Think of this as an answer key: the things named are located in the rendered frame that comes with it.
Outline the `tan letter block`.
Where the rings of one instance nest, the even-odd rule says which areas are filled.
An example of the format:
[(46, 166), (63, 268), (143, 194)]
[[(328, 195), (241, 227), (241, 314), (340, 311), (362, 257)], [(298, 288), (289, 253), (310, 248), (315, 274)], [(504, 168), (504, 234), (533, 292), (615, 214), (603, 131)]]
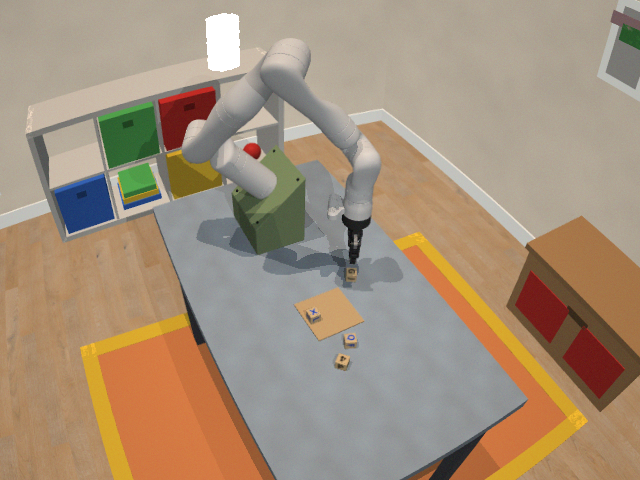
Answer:
[(313, 323), (316, 323), (318, 321), (321, 321), (321, 313), (317, 309), (317, 307), (313, 307), (313, 308), (310, 308), (310, 309), (306, 310), (306, 318), (308, 319), (308, 321), (311, 324), (313, 324)]
[(344, 341), (344, 348), (345, 349), (356, 348), (356, 345), (357, 345), (356, 333), (344, 334), (344, 340), (343, 341)]
[(346, 282), (356, 282), (357, 268), (346, 268)]
[(350, 356), (339, 353), (335, 361), (335, 368), (346, 371), (350, 362)]

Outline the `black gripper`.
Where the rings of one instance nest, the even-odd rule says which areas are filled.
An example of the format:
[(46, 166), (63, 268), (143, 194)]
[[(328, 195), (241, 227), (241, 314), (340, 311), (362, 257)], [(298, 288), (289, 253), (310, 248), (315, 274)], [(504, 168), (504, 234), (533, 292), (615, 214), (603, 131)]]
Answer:
[[(369, 226), (371, 221), (371, 216), (363, 221), (354, 221), (351, 219), (348, 219), (347, 217), (344, 216), (344, 214), (342, 214), (342, 222), (343, 224), (348, 227), (348, 247), (349, 247), (349, 260), (348, 263), (349, 264), (356, 264), (357, 263), (357, 258), (359, 258), (359, 251), (360, 251), (360, 245), (361, 245), (361, 238), (363, 236), (363, 230), (366, 227)], [(350, 237), (352, 236), (352, 238)], [(359, 240), (359, 242), (357, 242), (357, 239)], [(355, 258), (352, 258), (355, 257)], [(356, 262), (356, 263), (355, 263)]]

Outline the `tan flat mat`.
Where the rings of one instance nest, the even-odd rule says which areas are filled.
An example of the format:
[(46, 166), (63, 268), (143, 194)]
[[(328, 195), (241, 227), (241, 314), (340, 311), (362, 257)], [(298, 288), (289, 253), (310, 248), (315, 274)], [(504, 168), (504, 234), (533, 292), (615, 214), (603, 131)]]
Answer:
[[(364, 322), (338, 287), (294, 306), (318, 341)], [(306, 310), (315, 306), (321, 313), (321, 321), (311, 324), (306, 318)]]

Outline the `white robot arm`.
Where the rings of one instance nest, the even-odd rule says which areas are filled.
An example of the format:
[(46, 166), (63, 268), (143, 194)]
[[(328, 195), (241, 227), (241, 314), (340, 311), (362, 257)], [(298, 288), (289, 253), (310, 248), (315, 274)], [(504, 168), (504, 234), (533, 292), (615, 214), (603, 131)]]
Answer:
[(381, 170), (379, 153), (340, 106), (317, 97), (307, 86), (304, 78), (311, 52), (305, 42), (286, 38), (269, 50), (217, 101), (207, 120), (189, 123), (182, 143), (184, 159), (194, 164), (210, 160), (215, 171), (254, 197), (269, 196), (277, 183), (275, 173), (230, 137), (258, 114), (274, 92), (311, 120), (353, 167), (354, 176), (352, 172), (347, 177), (344, 199), (336, 193), (329, 196), (328, 219), (337, 220), (342, 214), (354, 221), (368, 219)]

